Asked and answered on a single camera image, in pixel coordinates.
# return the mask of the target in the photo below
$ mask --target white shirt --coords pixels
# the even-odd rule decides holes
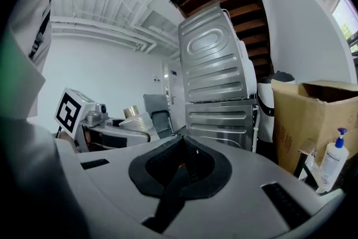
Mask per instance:
[[[51,44],[50,21],[48,21],[43,41],[40,43],[36,53],[32,57],[30,57],[30,54],[41,24],[49,11],[50,0],[18,0],[8,22],[10,31],[12,31],[18,46],[40,73],[42,73]],[[29,117],[36,115],[37,98],[32,105]]]

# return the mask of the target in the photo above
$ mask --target stainless steel panel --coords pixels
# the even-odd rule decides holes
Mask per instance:
[[[180,24],[179,43],[187,102],[247,97],[235,37],[218,4]]]
[[[185,117],[188,133],[250,151],[254,104],[254,99],[187,104]]]

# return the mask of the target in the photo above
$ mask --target wooden staircase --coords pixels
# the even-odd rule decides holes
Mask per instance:
[[[245,43],[248,56],[252,61],[256,77],[270,74],[270,38],[265,10],[261,0],[172,0],[185,18],[200,10],[220,3],[221,8],[229,11],[235,32]]]

